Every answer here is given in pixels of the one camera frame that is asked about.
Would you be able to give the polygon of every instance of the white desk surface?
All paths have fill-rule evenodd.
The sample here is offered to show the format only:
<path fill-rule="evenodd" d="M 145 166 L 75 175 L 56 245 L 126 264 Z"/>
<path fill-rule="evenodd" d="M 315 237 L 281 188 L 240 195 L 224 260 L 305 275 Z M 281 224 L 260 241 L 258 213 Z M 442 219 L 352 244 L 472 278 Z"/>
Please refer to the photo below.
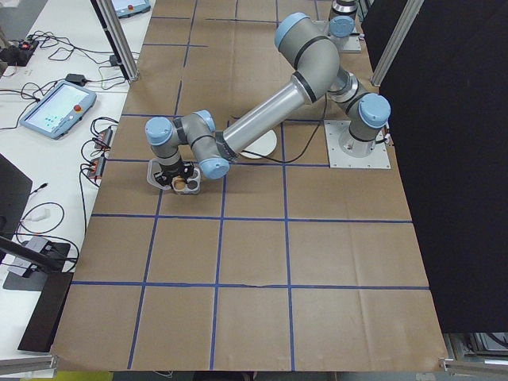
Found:
<path fill-rule="evenodd" d="M 144 35 L 152 12 L 143 13 L 126 20 L 121 25 L 133 52 L 140 52 Z M 69 2 L 68 0 L 48 0 L 46 7 L 37 18 L 31 33 L 36 30 L 51 31 L 61 37 L 69 37 L 73 44 L 82 48 L 98 51 L 110 51 L 111 47 L 98 22 L 95 12 L 88 0 Z M 27 82 L 42 86 L 52 80 L 61 79 L 67 73 L 84 74 L 87 79 L 100 79 L 98 65 L 75 52 L 66 61 L 48 60 L 48 56 L 57 47 L 37 49 L 27 67 L 19 67 L 12 77 L 0 78 L 0 88 L 21 89 Z M 94 55 L 96 60 L 106 60 L 107 55 Z M 5 75 L 12 74 L 13 67 Z M 105 78 L 121 75 L 116 68 L 106 68 Z M 63 223 L 51 235 L 65 237 L 81 248 L 84 238 L 83 210 L 79 190 L 79 165 L 83 162 L 79 150 L 90 138 L 90 123 L 96 117 L 107 116 L 119 119 L 129 90 L 128 84 L 103 90 L 100 83 L 90 83 L 87 88 L 98 93 L 92 109 L 76 124 L 69 134 L 59 140 L 52 140 L 35 133 L 23 126 L 14 130 L 0 131 L 0 153 L 22 170 L 32 181 L 33 189 L 42 183 L 49 185 L 32 196 L 26 210 L 42 202 L 58 202 L 65 209 Z M 15 124 L 20 112 L 29 101 L 22 100 L 15 94 L 4 94 L 0 97 L 1 127 Z M 106 128 L 110 123 L 98 122 L 97 128 Z M 89 144 L 85 154 L 89 157 L 93 144 Z M 89 217 L 97 195 L 97 188 L 83 179 L 83 190 Z M 38 222 L 27 222 L 29 229 L 36 231 L 51 228 L 60 219 L 60 211 L 49 207 L 51 217 Z M 70 256 L 75 256 L 72 248 Z M 6 263 L 13 258 L 7 256 Z M 0 266 L 0 287 L 6 277 L 6 266 Z M 25 328 L 32 315 L 40 293 L 32 291 L 6 291 L 0 289 L 0 359 L 13 359 L 34 356 L 17 350 Z M 52 377 L 53 371 L 35 371 L 8 377 Z"/>
<path fill-rule="evenodd" d="M 135 17 L 120 20 L 132 52 L 140 52 L 151 15 L 152 10 L 147 13 L 138 14 Z M 53 32 L 55 36 L 68 37 L 72 44 L 80 48 L 99 52 L 111 52 L 110 44 L 89 0 L 72 2 L 68 0 L 49 0 L 34 26 L 30 29 L 29 34 L 36 31 Z M 53 48 L 47 49 L 37 48 L 26 67 L 9 67 L 4 73 L 6 76 L 0 79 L 0 88 L 20 89 L 27 82 L 35 82 L 42 86 L 55 79 L 62 79 L 68 73 L 83 74 L 90 80 L 101 79 L 98 65 L 81 52 L 74 52 L 71 58 L 65 61 L 49 60 L 48 57 L 59 47 L 69 48 L 65 44 L 58 44 Z M 98 62 L 102 62 L 108 60 L 109 55 L 112 53 L 89 54 Z M 66 52 L 59 52 L 56 58 L 65 57 L 66 55 Z M 104 78 L 121 76 L 119 67 L 107 67 L 101 70 Z M 104 86 L 109 87 L 116 82 L 121 82 L 121 79 L 106 82 Z M 88 83 L 87 87 L 94 91 L 102 91 L 100 83 Z M 116 92 L 127 92 L 128 90 L 128 83 L 115 86 L 111 89 L 111 91 Z"/>

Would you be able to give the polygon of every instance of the cable plug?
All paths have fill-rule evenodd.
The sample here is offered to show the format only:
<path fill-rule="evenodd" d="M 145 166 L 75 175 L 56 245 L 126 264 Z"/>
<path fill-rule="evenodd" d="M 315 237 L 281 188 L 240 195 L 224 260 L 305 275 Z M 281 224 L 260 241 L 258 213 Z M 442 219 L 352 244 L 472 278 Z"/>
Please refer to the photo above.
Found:
<path fill-rule="evenodd" d="M 44 184 L 42 184 L 42 185 L 41 185 L 40 187 L 38 187 L 36 190 L 32 190 L 32 192 L 30 192 L 30 195 L 35 194 L 35 193 L 37 193 L 38 191 L 43 190 L 43 189 L 44 189 L 45 187 L 47 187 L 48 185 L 49 185 L 49 183 L 44 183 Z"/>

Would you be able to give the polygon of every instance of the electronic device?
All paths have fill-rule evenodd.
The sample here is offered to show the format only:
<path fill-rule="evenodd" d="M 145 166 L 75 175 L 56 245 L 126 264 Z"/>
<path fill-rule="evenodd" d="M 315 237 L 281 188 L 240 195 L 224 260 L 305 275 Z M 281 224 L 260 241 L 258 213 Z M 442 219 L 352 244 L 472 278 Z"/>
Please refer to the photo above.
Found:
<path fill-rule="evenodd" d="M 70 245 L 52 243 L 42 237 L 34 237 L 25 246 L 12 242 L 30 196 L 32 180 L 2 155 L 0 179 L 0 261 L 10 254 L 21 265 L 10 268 L 3 288 L 40 291 L 49 272 L 62 270 Z"/>
<path fill-rule="evenodd" d="M 32 190 L 29 179 L 14 164 L 0 154 L 0 236 L 13 237 Z"/>
<path fill-rule="evenodd" d="M 113 0 L 113 5 L 118 18 L 145 13 L 151 8 L 149 0 Z"/>
<path fill-rule="evenodd" d="M 96 93 L 67 81 L 59 82 L 20 121 L 46 137 L 58 139 L 94 105 Z"/>
<path fill-rule="evenodd" d="M 9 66 L 24 67 L 29 63 L 38 45 L 39 41 L 21 40 L 17 46 L 11 45 L 0 50 L 0 60 L 7 62 Z"/>

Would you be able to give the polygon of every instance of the power adapter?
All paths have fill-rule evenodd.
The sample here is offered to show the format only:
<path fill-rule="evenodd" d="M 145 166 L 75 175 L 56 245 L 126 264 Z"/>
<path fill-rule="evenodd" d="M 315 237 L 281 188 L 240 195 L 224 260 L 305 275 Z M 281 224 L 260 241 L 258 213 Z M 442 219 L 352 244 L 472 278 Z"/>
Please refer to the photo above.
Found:
<path fill-rule="evenodd" d="M 118 58 L 114 54 L 110 56 L 110 65 L 111 67 L 118 66 Z"/>
<path fill-rule="evenodd" d="M 85 84 L 88 82 L 84 75 L 81 74 L 67 74 L 67 77 L 65 77 L 65 80 L 70 83 L 74 83 L 78 86 L 85 86 Z"/>

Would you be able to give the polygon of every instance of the grid square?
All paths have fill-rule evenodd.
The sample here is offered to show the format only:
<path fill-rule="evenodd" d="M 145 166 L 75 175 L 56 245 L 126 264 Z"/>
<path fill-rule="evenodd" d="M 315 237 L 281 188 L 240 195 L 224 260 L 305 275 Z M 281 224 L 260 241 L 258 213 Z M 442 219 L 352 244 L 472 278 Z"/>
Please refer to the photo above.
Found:
<path fill-rule="evenodd" d="M 287 290 L 221 288 L 214 369 L 291 369 Z"/>
<path fill-rule="evenodd" d="M 148 281 L 214 283 L 218 231 L 219 221 L 160 219 Z"/>
<path fill-rule="evenodd" d="M 107 162 L 94 213 L 155 214 L 159 190 L 146 181 L 147 170 L 147 163 Z"/>
<path fill-rule="evenodd" d="M 278 54 L 277 48 L 273 43 L 276 29 L 276 23 L 237 22 L 234 33 L 235 51 L 244 47 L 271 48 L 274 53 Z"/>
<path fill-rule="evenodd" d="M 358 291 L 293 289 L 292 299 L 297 371 L 370 370 Z"/>
<path fill-rule="evenodd" d="M 125 370 L 140 291 L 134 286 L 72 285 L 52 346 L 60 356 L 59 369 Z"/>
<path fill-rule="evenodd" d="M 281 80 L 281 62 L 275 48 L 238 49 L 234 53 L 235 82 L 278 83 Z"/>
<path fill-rule="evenodd" d="M 233 70 L 233 49 L 191 48 L 183 73 L 183 84 L 187 81 L 221 81 L 228 83 Z"/>
<path fill-rule="evenodd" d="M 292 160 L 302 153 L 317 125 L 317 122 L 313 124 L 284 123 L 286 160 Z M 325 131 L 322 125 L 317 128 L 317 132 L 314 134 L 314 138 L 310 142 L 306 152 L 300 159 L 296 160 L 295 163 L 328 164 Z"/>
<path fill-rule="evenodd" d="M 150 117 L 121 117 L 111 147 L 111 159 L 150 160 L 154 153 L 146 140 L 144 125 Z"/>
<path fill-rule="evenodd" d="M 196 18 L 233 18 L 237 0 L 199 0 Z"/>
<path fill-rule="evenodd" d="M 191 32 L 191 20 L 153 18 L 150 21 L 144 44 L 186 44 Z"/>
<path fill-rule="evenodd" d="M 284 20 L 294 12 L 303 12 L 312 20 L 316 20 L 316 5 L 312 0 L 277 0 L 279 5 L 279 20 Z M 332 2 L 326 2 L 328 9 Z"/>
<path fill-rule="evenodd" d="M 164 192 L 160 203 L 160 215 L 219 217 L 222 206 L 223 180 L 201 181 L 198 195 L 175 194 L 171 190 Z"/>
<path fill-rule="evenodd" d="M 213 309 L 213 288 L 147 287 L 133 368 L 208 369 Z"/>
<path fill-rule="evenodd" d="M 239 20 L 275 21 L 273 0 L 238 0 Z"/>
<path fill-rule="evenodd" d="M 290 222 L 293 284 L 357 286 L 349 224 Z"/>
<path fill-rule="evenodd" d="M 231 84 L 228 81 L 186 79 L 182 84 L 178 115 L 209 110 L 217 129 L 223 130 L 231 118 Z"/>
<path fill-rule="evenodd" d="M 439 369 L 448 355 L 430 291 L 361 290 L 372 370 Z"/>
<path fill-rule="evenodd" d="M 225 221 L 221 283 L 287 284 L 283 222 Z"/>
<path fill-rule="evenodd" d="M 217 0 L 209 1 L 213 4 L 217 2 Z M 203 0 L 199 2 L 199 10 L 201 9 L 202 5 Z M 194 25 L 192 26 L 192 32 L 190 33 L 190 43 L 194 45 L 206 45 L 211 48 L 222 49 L 233 46 L 234 25 L 234 21 L 206 20 L 204 17 L 200 17 L 194 21 Z"/>
<path fill-rule="evenodd" d="M 225 216 L 284 217 L 282 167 L 234 165 L 226 188 Z"/>
<path fill-rule="evenodd" d="M 74 280 L 142 282 L 153 222 L 153 218 L 92 217 Z"/>
<path fill-rule="evenodd" d="M 192 17 L 194 2 L 190 0 L 164 0 L 156 2 L 152 17 Z"/>
<path fill-rule="evenodd" d="M 407 221 L 402 183 L 388 171 L 288 167 L 289 217 Z"/>
<path fill-rule="evenodd" d="M 139 60 L 140 80 L 132 83 L 123 114 L 172 115 L 178 96 L 186 48 L 145 45 Z"/>
<path fill-rule="evenodd" d="M 351 224 L 349 227 L 359 284 L 429 285 L 413 225 Z"/>

